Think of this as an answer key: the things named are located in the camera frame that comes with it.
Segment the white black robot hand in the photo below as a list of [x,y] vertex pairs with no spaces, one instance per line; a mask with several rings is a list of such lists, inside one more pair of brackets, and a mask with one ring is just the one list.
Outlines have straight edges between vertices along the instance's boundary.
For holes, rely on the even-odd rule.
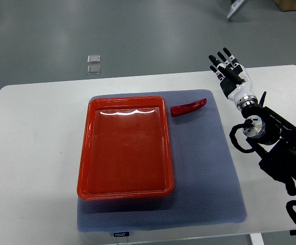
[[209,55],[208,58],[212,63],[210,69],[220,81],[223,94],[234,102],[238,110],[258,102],[252,92],[253,84],[248,72],[227,48],[224,47],[222,53],[218,52],[217,57]]

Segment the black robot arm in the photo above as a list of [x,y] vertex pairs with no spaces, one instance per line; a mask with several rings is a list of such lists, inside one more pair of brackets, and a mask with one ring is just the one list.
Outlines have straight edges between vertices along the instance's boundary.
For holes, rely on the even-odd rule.
[[261,161],[260,168],[274,180],[285,184],[290,196],[296,195],[296,126],[255,98],[241,103],[247,143]]

